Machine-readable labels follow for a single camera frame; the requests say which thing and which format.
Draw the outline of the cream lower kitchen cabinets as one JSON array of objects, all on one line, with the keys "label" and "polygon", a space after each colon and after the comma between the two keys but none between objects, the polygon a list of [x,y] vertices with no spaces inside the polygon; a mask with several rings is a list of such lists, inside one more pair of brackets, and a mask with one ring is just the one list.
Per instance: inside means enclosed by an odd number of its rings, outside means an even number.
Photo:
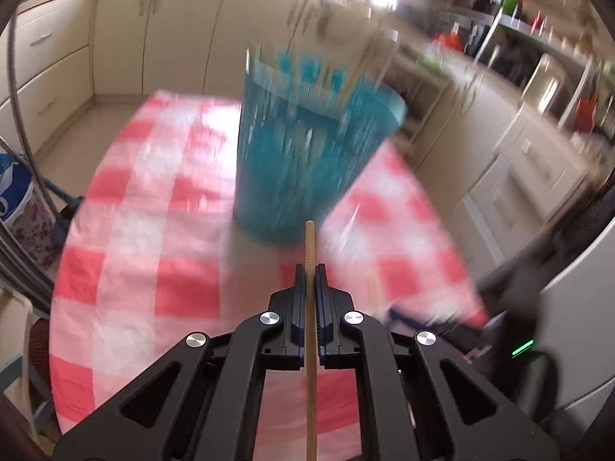
[{"label": "cream lower kitchen cabinets", "polygon": [[[298,31],[281,23],[302,0],[52,0],[86,12],[93,97],[158,90],[240,100],[246,52]],[[400,35],[381,52],[386,81],[410,95],[410,165],[461,245],[479,240],[492,267],[525,248],[595,186],[569,136],[494,73],[462,54]]]}]

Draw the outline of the red white checkered tablecloth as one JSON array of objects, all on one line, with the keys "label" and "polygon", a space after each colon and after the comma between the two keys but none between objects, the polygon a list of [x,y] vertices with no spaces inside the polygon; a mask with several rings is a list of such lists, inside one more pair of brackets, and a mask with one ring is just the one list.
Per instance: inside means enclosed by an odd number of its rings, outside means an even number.
[{"label": "red white checkered tablecloth", "polygon": [[[73,428],[180,338],[232,331],[290,286],[302,245],[233,220],[237,105],[150,97],[96,105],[44,159],[85,201],[55,279],[50,368]],[[486,309],[417,178],[382,145],[319,228],[318,260],[358,310],[486,323]]]}]

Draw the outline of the teal perforated utensil holder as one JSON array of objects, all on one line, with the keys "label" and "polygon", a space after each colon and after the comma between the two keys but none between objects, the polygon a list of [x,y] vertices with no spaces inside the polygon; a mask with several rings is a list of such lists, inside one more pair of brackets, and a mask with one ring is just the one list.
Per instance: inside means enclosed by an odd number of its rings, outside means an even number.
[{"label": "teal perforated utensil holder", "polygon": [[233,217],[278,244],[303,237],[345,196],[406,118],[404,100],[367,74],[287,47],[246,52]]}]

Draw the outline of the floral patterned waste bin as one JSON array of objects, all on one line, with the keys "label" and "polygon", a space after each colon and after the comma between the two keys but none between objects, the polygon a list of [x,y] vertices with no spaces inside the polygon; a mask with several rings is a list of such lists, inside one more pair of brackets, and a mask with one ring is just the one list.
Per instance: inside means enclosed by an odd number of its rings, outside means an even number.
[{"label": "floral patterned waste bin", "polygon": [[52,242],[54,217],[32,187],[5,222],[7,229],[42,270],[49,270],[60,255]]}]

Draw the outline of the blue white plastic bag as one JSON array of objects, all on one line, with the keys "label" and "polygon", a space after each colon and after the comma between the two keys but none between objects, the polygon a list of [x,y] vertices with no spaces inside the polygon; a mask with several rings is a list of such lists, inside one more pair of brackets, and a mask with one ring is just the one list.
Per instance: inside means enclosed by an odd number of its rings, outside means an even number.
[{"label": "blue white plastic bag", "polygon": [[7,153],[1,154],[1,220],[6,221],[25,199],[31,184],[31,175]]}]

